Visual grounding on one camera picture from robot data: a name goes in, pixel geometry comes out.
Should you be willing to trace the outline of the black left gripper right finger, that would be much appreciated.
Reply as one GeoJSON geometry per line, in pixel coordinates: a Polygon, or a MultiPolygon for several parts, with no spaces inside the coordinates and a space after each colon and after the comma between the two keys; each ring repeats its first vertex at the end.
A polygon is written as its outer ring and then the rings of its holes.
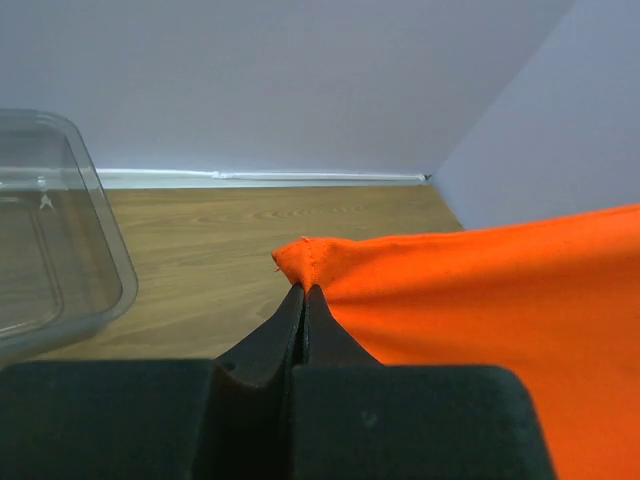
{"type": "Polygon", "coordinates": [[[385,366],[307,294],[292,371],[295,479],[552,479],[531,397],[494,365],[385,366]]]}

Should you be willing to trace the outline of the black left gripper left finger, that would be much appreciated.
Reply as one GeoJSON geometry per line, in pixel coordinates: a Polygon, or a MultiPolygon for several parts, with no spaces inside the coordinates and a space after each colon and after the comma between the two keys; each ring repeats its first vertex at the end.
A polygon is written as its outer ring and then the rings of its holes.
{"type": "Polygon", "coordinates": [[[304,292],[216,358],[33,361],[1,372],[5,479],[283,479],[304,292]]]}

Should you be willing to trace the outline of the orange t shirt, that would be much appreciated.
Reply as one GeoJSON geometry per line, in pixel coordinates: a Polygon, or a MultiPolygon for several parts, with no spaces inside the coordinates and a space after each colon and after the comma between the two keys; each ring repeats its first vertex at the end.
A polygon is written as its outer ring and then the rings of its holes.
{"type": "Polygon", "coordinates": [[[303,238],[278,268],[320,287],[390,365],[496,364],[532,393],[563,479],[639,475],[639,209],[364,241],[303,238]]]}

